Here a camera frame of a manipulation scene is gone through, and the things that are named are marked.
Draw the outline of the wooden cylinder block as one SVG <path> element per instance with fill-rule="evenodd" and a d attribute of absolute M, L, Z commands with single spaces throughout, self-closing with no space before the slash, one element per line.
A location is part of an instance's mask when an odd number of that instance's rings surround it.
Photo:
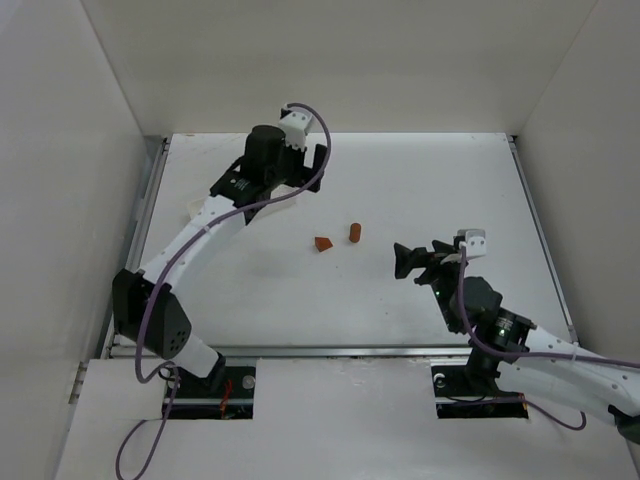
<path fill-rule="evenodd" d="M 358 243 L 361 239 L 362 226 L 360 223 L 352 223 L 349 229 L 349 241 L 351 243 Z"/>

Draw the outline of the wooden wedge block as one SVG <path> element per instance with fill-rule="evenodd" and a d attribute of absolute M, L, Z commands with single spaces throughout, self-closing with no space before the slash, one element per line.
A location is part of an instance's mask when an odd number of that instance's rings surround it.
<path fill-rule="evenodd" d="M 332 241 L 327 237 L 315 237 L 314 246 L 318 252 L 324 252 L 333 247 Z"/>

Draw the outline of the white plastic tray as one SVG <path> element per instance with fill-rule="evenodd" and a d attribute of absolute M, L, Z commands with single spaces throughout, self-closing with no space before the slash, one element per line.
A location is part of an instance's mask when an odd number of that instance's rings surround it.
<path fill-rule="evenodd" d="M 267 205 L 262 206 L 261 208 L 254 208 L 252 210 L 241 212 L 238 214 L 238 217 L 242 222 L 250 222 L 252 220 L 259 221 L 269 215 L 290 209 L 296 205 L 296 197 L 286 198 L 278 202 L 275 202 L 275 199 L 284 197 L 292 192 L 293 189 L 290 187 L 278 187 L 271 194 L 271 200 Z M 223 195 L 209 195 L 188 202 L 187 213 L 189 215 L 190 222 L 197 223 L 198 225 L 205 225 L 218 217 L 224 216 L 228 212 L 237 210 L 238 207 L 242 206 L 242 203 L 237 204 L 236 201 L 226 198 Z"/>

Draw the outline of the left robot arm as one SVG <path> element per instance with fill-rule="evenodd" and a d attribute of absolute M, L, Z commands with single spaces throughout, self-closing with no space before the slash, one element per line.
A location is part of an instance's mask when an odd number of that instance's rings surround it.
<path fill-rule="evenodd" d="M 319 190 L 330 144 L 316 145 L 312 165 L 305 166 L 305 145 L 290 139 L 283 126 L 254 127 L 243 154 L 212 185 L 187 226 L 151 261 L 137 271 L 121 270 L 112 282 L 116 333 L 208 390 L 220 383 L 225 358 L 193 332 L 181 298 L 233 236 L 275 203 L 274 190 Z"/>

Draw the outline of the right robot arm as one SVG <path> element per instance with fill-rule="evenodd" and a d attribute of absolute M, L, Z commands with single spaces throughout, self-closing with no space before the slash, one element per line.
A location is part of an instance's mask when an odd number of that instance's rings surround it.
<path fill-rule="evenodd" d="M 430 248 L 396 243 L 393 249 L 395 277 L 420 270 L 414 282 L 430 286 L 447 330 L 468 336 L 464 375 L 475 394 L 545 398 L 638 443 L 638 363 L 597 355 L 503 307 L 502 295 L 483 277 L 466 273 L 470 261 L 487 253 L 483 230 L 460 230 L 451 243 L 435 240 Z"/>

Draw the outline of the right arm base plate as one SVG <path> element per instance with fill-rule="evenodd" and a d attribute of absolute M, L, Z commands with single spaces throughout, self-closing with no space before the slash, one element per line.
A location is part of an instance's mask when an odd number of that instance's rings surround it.
<path fill-rule="evenodd" d="M 473 385 L 464 365 L 432 365 L 435 409 L 439 419 L 528 419 L 527 406 L 500 403 L 498 398 L 518 398 L 516 393 L 498 393 L 488 387 Z"/>

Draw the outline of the aluminium table rail right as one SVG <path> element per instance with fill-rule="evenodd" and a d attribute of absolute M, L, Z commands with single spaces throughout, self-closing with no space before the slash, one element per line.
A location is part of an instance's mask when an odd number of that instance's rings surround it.
<path fill-rule="evenodd" d="M 517 148 L 517 137 L 514 135 L 506 135 L 507 138 L 507 142 L 509 144 L 509 148 L 511 151 L 511 155 L 513 157 L 514 160 L 514 164 L 520 179 L 520 183 L 522 185 L 525 197 L 526 197 L 526 201 L 535 225 L 535 229 L 539 238 L 539 243 L 541 245 L 543 254 L 544 254 L 544 258 L 546 261 L 546 265 L 547 265 L 547 269 L 549 271 L 549 274 L 551 275 L 551 279 L 553 282 L 553 286 L 554 286 L 554 290 L 555 290 L 555 294 L 556 297 L 558 299 L 558 302 L 560 304 L 561 310 L 562 310 L 562 315 L 563 318 L 565 320 L 565 323 L 567 325 L 567 330 L 569 333 L 569 336 L 571 338 L 571 342 L 574 344 L 579 345 L 580 344 L 580 340 L 579 340 L 579 336 L 578 333 L 576 331 L 565 295 L 564 295 L 564 291 L 563 288 L 561 286 L 560 283 L 560 279 L 554 264 L 554 261 L 552 259 L 551 256 L 551 252 L 549 250 L 549 245 L 547 242 L 547 238 L 545 236 L 543 227 L 542 227 L 542 223 L 540 221 L 540 217 L 535 205 L 535 201 L 529 186 L 529 183 L 527 181 L 526 175 L 525 175 L 525 171 L 524 171 L 524 167 L 522 165 L 520 156 L 519 156 L 519 152 L 518 152 L 518 148 Z"/>

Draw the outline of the aluminium table rail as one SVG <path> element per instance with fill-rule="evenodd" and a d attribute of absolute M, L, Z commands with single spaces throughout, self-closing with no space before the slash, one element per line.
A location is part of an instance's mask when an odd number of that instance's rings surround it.
<path fill-rule="evenodd" d="M 549 271 L 549 274 L 551 275 L 551 279 L 553 282 L 553 286 L 554 286 L 554 290 L 555 290 L 555 294 L 556 297 L 558 299 L 558 302 L 560 304 L 561 310 L 562 310 L 562 315 L 563 318 L 565 320 L 565 323 L 567 325 L 567 330 L 569 333 L 569 336 L 571 338 L 571 342 L 574 344 L 579 345 L 580 344 L 580 340 L 579 340 L 579 336 L 578 333 L 576 331 L 565 295 L 564 295 L 564 291 L 563 288 L 561 286 L 560 283 L 560 279 L 554 264 L 554 261 L 552 259 L 551 256 L 551 252 L 549 250 L 549 245 L 547 242 L 547 238 L 545 236 L 543 227 L 542 227 L 542 223 L 540 221 L 540 217 L 535 205 L 535 201 L 529 186 L 529 183 L 527 181 L 526 175 L 525 175 L 525 171 L 524 171 L 524 167 L 522 165 L 520 156 L 519 156 L 519 152 L 518 152 L 518 148 L 517 148 L 517 137 L 514 135 L 506 135 L 507 138 L 507 142 L 509 144 L 509 148 L 511 151 L 511 155 L 513 157 L 514 160 L 514 164 L 520 179 L 520 183 L 522 185 L 525 197 L 526 197 L 526 201 L 535 225 L 535 229 L 539 238 L 539 243 L 541 245 L 543 254 L 544 254 L 544 258 L 546 261 L 546 265 L 547 265 L 547 269 Z"/>
<path fill-rule="evenodd" d="M 117 260 L 116 273 L 124 267 L 139 264 L 150 223 L 150 211 L 153 210 L 152 202 L 157 195 L 166 150 L 170 144 L 170 138 L 166 136 L 149 135 L 144 136 L 143 140 L 146 147 L 145 159 Z"/>

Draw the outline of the aluminium table rail left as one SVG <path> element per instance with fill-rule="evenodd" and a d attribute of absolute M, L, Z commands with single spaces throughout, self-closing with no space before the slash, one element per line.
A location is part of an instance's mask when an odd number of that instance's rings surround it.
<path fill-rule="evenodd" d="M 124 267 L 139 264 L 150 223 L 150 211 L 153 210 L 152 202 L 157 195 L 166 150 L 170 144 L 170 138 L 166 136 L 149 135 L 144 136 L 143 140 L 146 147 L 145 159 L 117 260 L 116 273 Z"/>

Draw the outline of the aluminium front rail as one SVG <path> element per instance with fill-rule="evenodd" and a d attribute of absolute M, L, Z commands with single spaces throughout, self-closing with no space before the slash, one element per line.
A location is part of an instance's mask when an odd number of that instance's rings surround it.
<path fill-rule="evenodd" d="M 232 358 L 391 358 L 461 357 L 471 351 L 467 345 L 382 344 L 382 345 L 240 345 L 214 346 Z M 133 358 L 132 342 L 114 340 L 103 348 L 100 359 Z"/>

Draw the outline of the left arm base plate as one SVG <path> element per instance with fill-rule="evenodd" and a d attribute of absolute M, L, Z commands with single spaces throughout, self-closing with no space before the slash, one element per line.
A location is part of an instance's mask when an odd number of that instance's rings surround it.
<path fill-rule="evenodd" d="M 254 413 L 256 387 L 255 364 L 232 364 L 223 372 L 222 380 L 214 389 L 192 374 L 178 369 L 178 390 L 168 410 L 173 374 L 162 374 L 166 382 L 162 414 L 169 411 L 172 420 L 251 420 Z"/>

